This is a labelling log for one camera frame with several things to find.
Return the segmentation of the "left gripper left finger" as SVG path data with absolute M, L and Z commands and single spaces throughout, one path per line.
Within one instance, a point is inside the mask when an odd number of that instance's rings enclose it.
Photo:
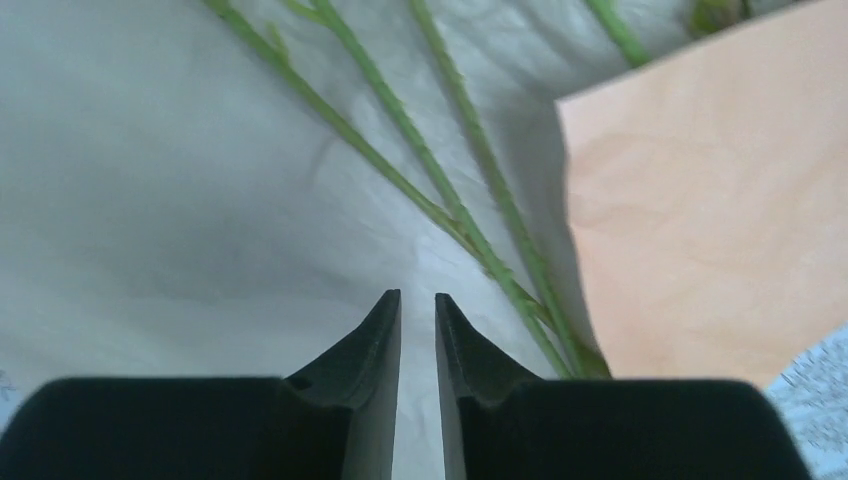
M 5 479 L 388 479 L 401 294 L 288 377 L 64 378 L 1 438 Z

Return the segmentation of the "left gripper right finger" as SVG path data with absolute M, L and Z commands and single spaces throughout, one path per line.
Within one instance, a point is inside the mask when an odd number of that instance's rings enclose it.
M 449 479 L 806 479 L 775 408 L 732 380 L 545 380 L 435 297 Z

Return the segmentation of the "pink rose stems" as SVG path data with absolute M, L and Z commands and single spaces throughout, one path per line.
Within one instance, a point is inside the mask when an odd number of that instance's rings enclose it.
M 404 26 L 410 32 L 418 33 L 426 44 L 490 195 L 530 276 L 533 284 L 531 289 L 520 284 L 513 271 L 497 254 L 414 119 L 387 82 L 378 63 L 336 6 L 330 1 L 289 1 L 286 8 L 292 14 L 327 29 L 349 54 L 385 114 L 419 161 L 438 193 L 437 200 L 430 199 L 411 183 L 311 86 L 292 63 L 289 49 L 276 24 L 258 27 L 229 1 L 208 3 L 208 9 L 246 46 L 264 59 L 343 141 L 478 262 L 501 288 L 542 353 L 561 377 L 660 376 L 670 372 L 670 336 L 665 331 L 642 326 L 603 327 L 597 330 L 594 345 L 589 345 L 579 337 L 575 322 L 566 313 L 556 291 L 548 263 L 531 235 L 500 169 L 464 76 L 426 2 L 394 1 L 389 7 L 389 13 L 396 16 L 406 11 L 408 18 Z

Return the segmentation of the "beige orange wrapping paper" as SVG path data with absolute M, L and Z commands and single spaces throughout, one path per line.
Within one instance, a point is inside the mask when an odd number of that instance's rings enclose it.
M 661 376 L 847 389 L 847 5 L 433 1 L 581 334 L 670 336 Z M 433 298 L 552 370 L 498 286 L 199 1 L 1 5 L 1 376 L 286 375 L 403 292 L 393 475 L 445 475 Z

